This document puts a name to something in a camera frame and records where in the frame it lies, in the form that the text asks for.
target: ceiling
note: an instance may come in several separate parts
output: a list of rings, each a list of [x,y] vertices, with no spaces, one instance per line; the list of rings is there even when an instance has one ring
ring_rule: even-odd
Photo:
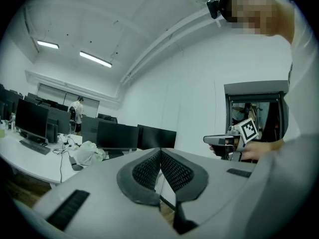
[[[136,59],[182,19],[205,7],[206,0],[28,0],[25,17],[34,40],[59,44],[39,47],[103,68],[119,81]],[[113,64],[102,67],[79,56],[83,50]]]

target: window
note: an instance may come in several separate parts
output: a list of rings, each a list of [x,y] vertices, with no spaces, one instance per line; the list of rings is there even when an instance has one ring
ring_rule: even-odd
[[[226,95],[226,128],[252,118],[259,132],[258,139],[272,142],[284,137],[288,127],[288,108],[284,93]]]
[[[40,84],[38,97],[58,102],[61,105],[70,106],[70,104],[77,100],[79,95],[75,95],[66,91],[55,89],[43,84]],[[95,118],[98,112],[100,102],[84,98],[83,102],[83,114],[92,118]]]

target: black mesh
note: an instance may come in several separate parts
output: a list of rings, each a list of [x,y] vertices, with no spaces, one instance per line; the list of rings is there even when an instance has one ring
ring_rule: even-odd
[[[174,192],[184,187],[194,177],[194,172],[191,169],[164,152],[161,153],[160,162],[163,174]]]
[[[133,169],[133,178],[147,189],[154,190],[160,170],[160,152],[138,164]]]

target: keyboard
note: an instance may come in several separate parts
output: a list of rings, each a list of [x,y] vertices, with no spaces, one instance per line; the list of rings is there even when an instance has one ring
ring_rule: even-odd
[[[46,154],[48,154],[51,151],[51,149],[49,149],[48,147],[42,146],[39,143],[34,142],[34,141],[30,141],[28,139],[23,139],[23,140],[20,141],[20,143],[23,146],[25,146],[25,147],[27,147],[27,148],[29,148],[31,150],[34,150],[34,151],[36,151],[38,153],[41,153],[43,155],[46,155]]]

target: ceiling light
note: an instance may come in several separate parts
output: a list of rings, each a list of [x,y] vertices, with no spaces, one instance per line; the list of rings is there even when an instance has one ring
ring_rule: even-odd
[[[102,59],[99,59],[99,58],[97,58],[97,57],[94,57],[94,56],[92,56],[92,55],[90,55],[90,54],[88,54],[88,53],[85,53],[85,52],[83,52],[83,51],[80,51],[80,56],[82,56],[82,57],[85,57],[85,58],[88,58],[88,59],[90,59],[90,60],[93,60],[93,61],[95,61],[95,62],[97,62],[97,63],[100,63],[101,65],[104,65],[104,66],[107,66],[107,67],[112,67],[112,64],[111,63],[109,63],[109,62],[106,62],[106,61],[104,61],[104,60],[102,60]]]
[[[54,44],[54,43],[50,43],[50,42],[37,41],[37,43],[39,45],[50,47],[50,48],[53,48],[53,49],[58,49],[59,48],[59,45]]]

